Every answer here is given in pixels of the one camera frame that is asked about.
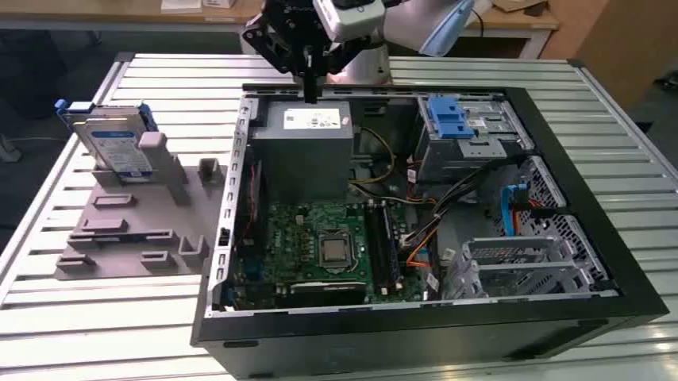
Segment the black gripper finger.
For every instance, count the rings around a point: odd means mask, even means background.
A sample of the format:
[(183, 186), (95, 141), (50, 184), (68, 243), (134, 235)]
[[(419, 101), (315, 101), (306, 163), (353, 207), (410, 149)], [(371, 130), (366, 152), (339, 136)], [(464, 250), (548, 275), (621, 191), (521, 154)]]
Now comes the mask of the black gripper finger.
[(322, 46), (314, 47), (311, 53), (311, 103), (317, 104), (318, 97), (322, 93), (322, 87), (326, 83), (329, 74), (337, 74), (345, 67), (343, 59), (343, 45), (330, 42)]
[(263, 17), (255, 17), (242, 32), (245, 41), (283, 74), (291, 74), (303, 89), (306, 103), (314, 103), (314, 76), (307, 66), (303, 48), (293, 47), (270, 31)]

